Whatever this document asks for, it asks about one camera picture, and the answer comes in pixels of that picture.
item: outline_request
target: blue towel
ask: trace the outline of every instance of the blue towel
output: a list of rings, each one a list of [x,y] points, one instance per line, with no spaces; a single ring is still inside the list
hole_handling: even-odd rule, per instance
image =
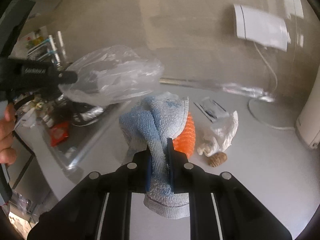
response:
[[[166,92],[142,99],[129,113],[123,114],[120,127],[129,146],[126,160],[149,146],[152,156],[150,190],[144,204],[153,212],[170,219],[189,216],[187,193],[173,194],[169,184],[168,164],[164,153],[167,139],[182,133],[188,117],[189,101]]]

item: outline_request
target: finger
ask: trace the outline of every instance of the finger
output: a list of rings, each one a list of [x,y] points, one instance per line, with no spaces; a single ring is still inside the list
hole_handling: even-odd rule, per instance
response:
[[[15,121],[15,114],[16,114],[16,111],[14,109],[14,106],[13,104],[8,104],[7,107],[5,108],[5,111],[4,111],[4,117],[5,119],[9,122],[9,121]]]
[[[17,153],[13,148],[7,148],[0,152],[0,163],[11,165],[15,162]]]
[[[4,149],[10,148],[13,143],[13,135],[10,133],[3,140],[0,141],[0,152]]]
[[[7,122],[5,119],[0,120],[0,141],[3,140],[14,130],[14,121]]]

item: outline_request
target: white plastic bag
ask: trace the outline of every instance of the white plastic bag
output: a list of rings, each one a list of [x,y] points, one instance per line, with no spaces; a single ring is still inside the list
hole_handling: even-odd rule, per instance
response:
[[[75,71],[78,81],[59,85],[62,93],[75,102],[107,106],[152,92],[164,68],[158,60],[141,59],[116,45],[87,54],[67,70]]]
[[[238,113],[234,111],[229,117],[211,124],[210,128],[204,131],[204,143],[198,147],[197,152],[207,157],[217,152],[224,152],[231,145],[237,129]]]

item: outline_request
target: pine cone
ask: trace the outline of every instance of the pine cone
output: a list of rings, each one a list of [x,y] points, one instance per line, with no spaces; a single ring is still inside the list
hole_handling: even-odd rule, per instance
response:
[[[208,164],[211,167],[217,167],[223,164],[227,159],[228,157],[224,152],[218,152],[209,157]]]

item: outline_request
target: orange mesh object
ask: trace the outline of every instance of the orange mesh object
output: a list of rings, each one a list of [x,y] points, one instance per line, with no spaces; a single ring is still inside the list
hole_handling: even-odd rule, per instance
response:
[[[176,151],[185,153],[188,158],[193,154],[196,143],[196,129],[190,112],[182,133],[172,141]]]

